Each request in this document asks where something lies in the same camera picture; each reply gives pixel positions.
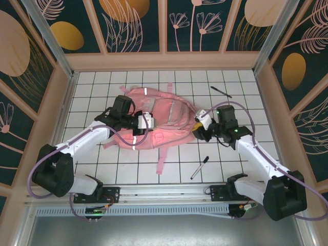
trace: black mounting plate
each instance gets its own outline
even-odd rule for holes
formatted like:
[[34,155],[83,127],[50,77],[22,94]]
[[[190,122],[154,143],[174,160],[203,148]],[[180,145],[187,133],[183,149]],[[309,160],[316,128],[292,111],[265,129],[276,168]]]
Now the black mounting plate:
[[96,197],[85,194],[77,194],[77,196],[74,197],[73,203],[74,204],[88,204],[88,203],[109,203],[107,200],[107,197],[112,201],[111,197],[114,197],[114,203],[118,203],[119,200],[119,192],[120,187],[103,187],[102,189],[102,197],[97,200]]
[[212,201],[248,201],[248,197],[235,195],[231,197],[228,193],[227,186],[224,184],[210,186]]

